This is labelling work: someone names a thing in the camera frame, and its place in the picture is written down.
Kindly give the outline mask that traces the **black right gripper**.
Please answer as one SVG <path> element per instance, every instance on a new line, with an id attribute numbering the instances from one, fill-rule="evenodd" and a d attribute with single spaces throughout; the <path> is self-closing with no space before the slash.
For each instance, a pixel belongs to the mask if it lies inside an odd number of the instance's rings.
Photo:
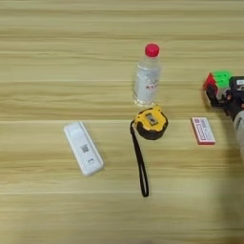
<path id="1" fill-rule="evenodd" d="M 228 92 L 224 100 L 218 100 L 211 90 L 207 90 L 207 96 L 212 107 L 224 108 L 231 119 L 235 119 L 241 111 L 244 111 L 244 91 Z"/>

